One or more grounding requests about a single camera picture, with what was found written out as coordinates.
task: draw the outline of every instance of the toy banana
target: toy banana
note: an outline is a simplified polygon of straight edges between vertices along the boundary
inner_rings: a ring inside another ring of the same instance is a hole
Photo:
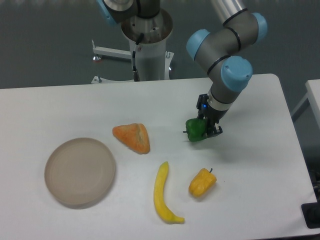
[[[169,172],[169,164],[167,161],[161,164],[156,175],[153,191],[153,202],[159,217],[169,224],[183,224],[185,219],[176,216],[166,205],[164,200],[164,187]]]

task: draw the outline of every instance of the beige plate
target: beige plate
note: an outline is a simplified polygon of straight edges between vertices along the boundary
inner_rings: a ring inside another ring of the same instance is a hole
[[[51,154],[44,179],[52,195],[64,205],[90,207],[107,193],[115,170],[115,159],[106,145],[92,138],[76,138]]]

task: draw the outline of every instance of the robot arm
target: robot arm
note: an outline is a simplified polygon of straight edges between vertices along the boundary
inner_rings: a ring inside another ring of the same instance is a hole
[[[212,80],[208,94],[198,98],[197,119],[186,122],[186,132],[192,142],[222,133],[219,120],[253,75],[251,64],[233,55],[259,42],[268,31],[265,18],[259,13],[250,13],[241,0],[212,0],[212,4],[224,29],[215,34],[199,30],[186,44],[191,58]]]
[[[160,0],[96,0],[102,15],[110,25],[133,16],[151,19],[160,11]]]

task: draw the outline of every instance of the silver cylinder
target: silver cylinder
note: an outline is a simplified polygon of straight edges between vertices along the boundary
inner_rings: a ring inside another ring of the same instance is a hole
[[[132,54],[136,42],[129,40]],[[156,81],[165,79],[167,39],[151,44],[139,44],[135,52],[135,66],[140,81]]]
[[[211,3],[222,23],[246,8],[242,0],[211,0]]]

